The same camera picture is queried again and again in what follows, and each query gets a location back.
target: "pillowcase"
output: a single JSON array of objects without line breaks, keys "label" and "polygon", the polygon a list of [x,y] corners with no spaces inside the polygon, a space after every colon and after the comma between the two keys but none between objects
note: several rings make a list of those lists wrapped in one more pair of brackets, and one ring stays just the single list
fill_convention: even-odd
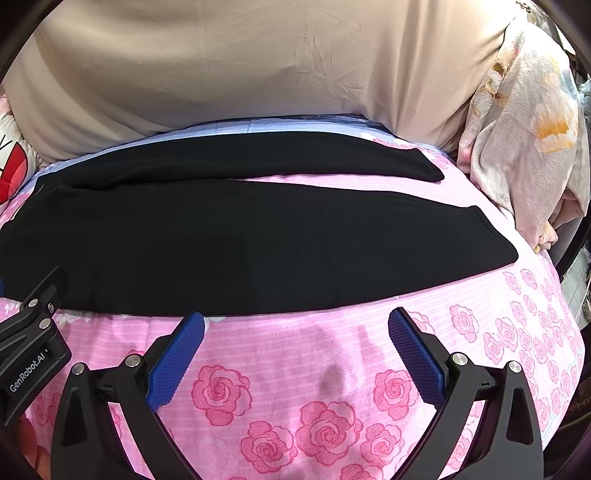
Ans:
[{"label": "pillowcase", "polygon": [[6,95],[0,96],[0,213],[37,167],[37,153],[23,139]]},{"label": "pillowcase", "polygon": [[354,113],[457,148],[513,0],[76,0],[4,87],[45,160],[201,122]]}]

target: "pink rose pattern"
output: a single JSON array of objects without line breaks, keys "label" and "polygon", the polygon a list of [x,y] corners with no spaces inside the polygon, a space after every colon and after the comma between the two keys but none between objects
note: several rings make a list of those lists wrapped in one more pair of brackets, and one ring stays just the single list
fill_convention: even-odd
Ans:
[{"label": "pink rose pattern", "polygon": [[535,411],[538,414],[538,424],[540,431],[543,432],[548,426],[548,419],[550,418],[550,405],[548,405],[547,398],[538,398],[535,401]]},{"label": "pink rose pattern", "polygon": [[392,463],[404,447],[402,431],[395,425],[375,423],[365,431],[361,456],[370,465],[383,468]]},{"label": "pink rose pattern", "polygon": [[554,355],[554,339],[547,333],[542,335],[544,339],[544,346],[550,355]]},{"label": "pink rose pattern", "polygon": [[310,402],[300,409],[300,423],[295,433],[298,447],[324,466],[345,458],[363,430],[363,423],[347,402]]},{"label": "pink rose pattern", "polygon": [[515,350],[517,350],[517,329],[515,326],[506,317],[502,320],[497,319],[495,323],[503,346],[512,352],[515,352]]},{"label": "pink rose pattern", "polygon": [[298,454],[291,432],[265,421],[250,424],[248,436],[240,442],[240,451],[259,473],[277,473]]},{"label": "pink rose pattern", "polygon": [[523,350],[526,350],[529,352],[531,350],[532,345],[533,345],[530,333],[527,330],[520,328],[519,331],[517,332],[517,334],[519,335],[519,343],[523,347]]},{"label": "pink rose pattern", "polygon": [[513,273],[503,272],[503,275],[505,276],[505,281],[507,282],[507,285],[509,285],[509,288],[517,293],[517,295],[521,295],[521,286],[519,285],[519,281],[517,278],[515,278]]},{"label": "pink rose pattern", "polygon": [[527,315],[525,314],[525,310],[521,306],[521,303],[518,301],[512,301],[511,310],[513,310],[513,317],[515,318],[515,321],[519,322],[525,327],[527,325]]},{"label": "pink rose pattern", "polygon": [[548,360],[548,375],[552,382],[558,383],[558,365],[554,360]]},{"label": "pink rose pattern", "polygon": [[472,443],[472,432],[466,429],[460,435],[460,439],[456,443],[456,447],[453,449],[452,455],[449,457],[447,466],[453,470],[459,470],[464,461],[464,457],[468,453],[470,444]]},{"label": "pink rose pattern", "polygon": [[540,365],[548,361],[548,352],[543,341],[534,338],[534,356]]},{"label": "pink rose pattern", "polygon": [[529,285],[534,290],[538,288],[538,282],[536,281],[534,274],[530,270],[527,270],[526,268],[521,270],[521,278],[523,278],[523,281],[526,285]]},{"label": "pink rose pattern", "polygon": [[236,370],[221,365],[201,367],[193,384],[193,405],[205,412],[212,426],[226,426],[251,408],[251,382]]},{"label": "pink rose pattern", "polygon": [[538,307],[531,298],[529,298],[527,295],[523,295],[523,301],[525,302],[525,308],[527,308],[532,315],[538,313]]},{"label": "pink rose pattern", "polygon": [[544,328],[544,330],[550,330],[552,328],[550,320],[548,320],[548,316],[544,312],[538,312],[538,317],[540,318],[540,325]]},{"label": "pink rose pattern", "polygon": [[374,403],[392,420],[402,420],[417,400],[417,387],[406,370],[386,370],[375,376]]},{"label": "pink rose pattern", "polygon": [[484,353],[495,365],[503,360],[505,349],[499,338],[494,333],[486,332],[484,334]]},{"label": "pink rose pattern", "polygon": [[452,315],[452,323],[455,329],[460,332],[468,342],[476,342],[478,322],[474,318],[472,311],[466,307],[454,305],[449,307],[449,313]]},{"label": "pink rose pattern", "polygon": [[431,333],[432,335],[435,335],[435,330],[429,322],[429,317],[419,312],[408,312],[408,315],[413,319],[414,323],[417,324],[417,327],[423,333]]}]

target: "cartoon pillow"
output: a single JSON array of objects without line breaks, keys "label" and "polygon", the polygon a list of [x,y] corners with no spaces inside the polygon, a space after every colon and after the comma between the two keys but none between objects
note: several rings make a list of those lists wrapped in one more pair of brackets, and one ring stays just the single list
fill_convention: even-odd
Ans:
[{"label": "cartoon pillow", "polygon": [[33,176],[38,155],[23,139],[6,96],[0,98],[0,213]]}]

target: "metal screw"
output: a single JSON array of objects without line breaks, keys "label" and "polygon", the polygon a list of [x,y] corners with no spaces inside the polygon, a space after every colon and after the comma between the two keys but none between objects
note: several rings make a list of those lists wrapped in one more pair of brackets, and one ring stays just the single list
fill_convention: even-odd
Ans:
[{"label": "metal screw", "polygon": [[72,373],[74,375],[80,375],[84,371],[84,364],[74,364],[72,367]]},{"label": "metal screw", "polygon": [[45,330],[47,327],[51,325],[51,319],[43,319],[39,322],[39,328],[41,330]]},{"label": "metal screw", "polygon": [[137,367],[141,361],[142,358],[139,355],[133,354],[125,359],[125,365],[128,367]]},{"label": "metal screw", "polygon": [[511,362],[509,362],[509,369],[512,372],[518,374],[519,372],[521,372],[521,365],[519,364],[519,362],[512,360]]},{"label": "metal screw", "polygon": [[460,367],[463,367],[468,363],[468,357],[463,353],[454,353],[452,355],[452,360],[456,365],[460,365]]}]

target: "mattress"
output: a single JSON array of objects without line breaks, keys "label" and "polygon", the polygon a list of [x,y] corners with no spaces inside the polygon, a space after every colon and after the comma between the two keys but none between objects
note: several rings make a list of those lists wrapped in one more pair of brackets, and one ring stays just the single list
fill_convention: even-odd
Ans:
[{"label": "mattress", "polygon": [[[262,131],[327,131],[392,148],[414,148],[351,117],[218,122],[158,135],[135,144],[200,135]],[[519,361],[548,444],[566,412],[583,365],[584,346],[549,257],[527,243],[454,164],[434,147],[418,145],[444,174],[439,183],[378,176],[275,176],[253,181],[341,189],[394,191],[456,206],[476,205],[517,249],[515,264],[477,277],[399,297],[334,310],[206,319],[205,339],[169,405],[158,411],[180,450],[204,479],[390,478],[427,428],[435,410],[422,402],[388,336],[391,310],[404,307],[448,351],[474,363]],[[31,194],[39,172],[0,217],[10,220]],[[433,232],[438,238],[461,232]],[[39,255],[51,248],[40,239]],[[0,318],[19,304],[0,299]],[[178,318],[59,311],[55,315],[72,361],[91,368],[144,352],[174,329]],[[28,411],[41,445],[49,448],[62,370]],[[461,466],[482,414],[475,403],[445,475]],[[111,406],[117,432],[135,470],[151,477],[121,409]]]}]

